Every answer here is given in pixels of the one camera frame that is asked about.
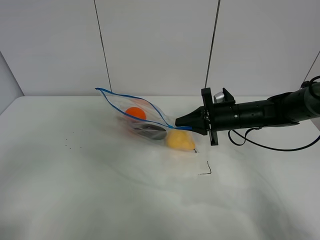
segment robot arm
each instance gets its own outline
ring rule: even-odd
[[[218,145],[218,131],[285,127],[300,121],[320,117],[320,82],[304,82],[302,89],[272,96],[267,100],[236,104],[234,97],[223,88],[214,96],[203,88],[203,106],[175,120],[177,127],[190,126],[193,132],[207,135],[211,145]]]

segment white table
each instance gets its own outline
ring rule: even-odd
[[[202,105],[146,99],[174,117]],[[249,137],[295,148],[318,135],[305,121]],[[102,97],[18,98],[0,115],[0,239],[320,239],[320,144],[285,153],[218,136],[196,136],[190,154],[132,138]]]

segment ziplock bag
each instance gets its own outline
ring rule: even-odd
[[[119,122],[128,131],[157,145],[197,153],[192,132],[187,131],[191,129],[190,126],[176,127],[174,118],[168,117],[159,107],[141,97],[117,94],[99,87],[96,90],[116,110]]]

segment yellow fruit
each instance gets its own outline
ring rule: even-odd
[[[189,132],[172,129],[166,136],[166,145],[173,149],[193,150],[196,145]]]

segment orange ball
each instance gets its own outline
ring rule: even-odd
[[[141,108],[133,106],[133,107],[129,107],[126,111],[126,114],[129,114],[133,117],[136,117],[138,119],[142,119],[142,120],[146,120],[147,116],[145,111],[143,111]]]

